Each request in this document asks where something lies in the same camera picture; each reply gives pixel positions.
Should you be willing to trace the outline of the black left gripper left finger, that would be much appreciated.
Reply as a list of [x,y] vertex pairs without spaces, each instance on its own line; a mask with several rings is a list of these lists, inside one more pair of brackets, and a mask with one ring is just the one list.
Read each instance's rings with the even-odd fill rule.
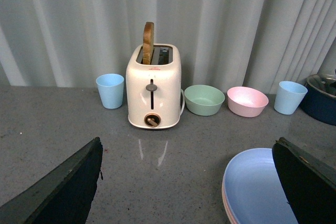
[[101,174],[96,137],[46,176],[1,206],[1,223],[85,223]]

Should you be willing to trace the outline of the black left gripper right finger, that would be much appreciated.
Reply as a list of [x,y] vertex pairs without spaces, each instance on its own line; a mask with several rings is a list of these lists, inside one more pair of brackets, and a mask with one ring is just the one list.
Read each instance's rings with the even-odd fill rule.
[[284,137],[272,156],[297,222],[335,223],[335,169]]

